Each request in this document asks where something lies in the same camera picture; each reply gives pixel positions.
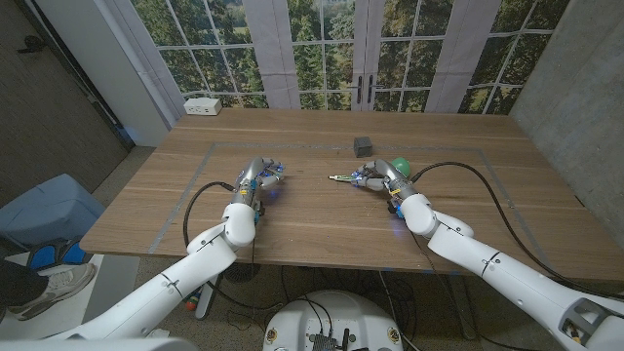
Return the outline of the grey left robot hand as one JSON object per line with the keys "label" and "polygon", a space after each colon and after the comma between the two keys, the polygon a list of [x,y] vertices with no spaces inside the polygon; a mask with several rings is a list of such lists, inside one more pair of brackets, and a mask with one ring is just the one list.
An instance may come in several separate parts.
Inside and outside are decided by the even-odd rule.
{"label": "grey left robot hand", "polygon": [[232,203],[252,207],[261,190],[274,187],[283,178],[284,165],[271,158],[255,157],[240,172],[234,185]]}

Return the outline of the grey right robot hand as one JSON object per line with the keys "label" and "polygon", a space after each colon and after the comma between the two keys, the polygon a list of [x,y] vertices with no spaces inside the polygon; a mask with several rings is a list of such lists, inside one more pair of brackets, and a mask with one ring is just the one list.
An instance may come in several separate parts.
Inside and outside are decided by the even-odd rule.
{"label": "grey right robot hand", "polygon": [[386,190],[401,200],[416,194],[412,183],[395,166],[382,159],[365,163],[351,175],[350,182],[373,191]]}

